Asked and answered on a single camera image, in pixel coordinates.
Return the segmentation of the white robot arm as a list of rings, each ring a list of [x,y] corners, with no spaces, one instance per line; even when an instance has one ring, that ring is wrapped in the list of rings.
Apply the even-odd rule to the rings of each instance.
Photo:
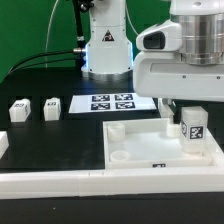
[[[126,36],[126,0],[90,0],[91,38],[83,75],[133,73],[144,97],[224,102],[224,0],[169,0],[170,18]]]

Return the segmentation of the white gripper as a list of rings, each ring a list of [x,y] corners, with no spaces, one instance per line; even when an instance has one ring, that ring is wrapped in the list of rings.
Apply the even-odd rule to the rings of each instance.
[[[140,96],[224,102],[224,19],[169,19],[136,39]]]

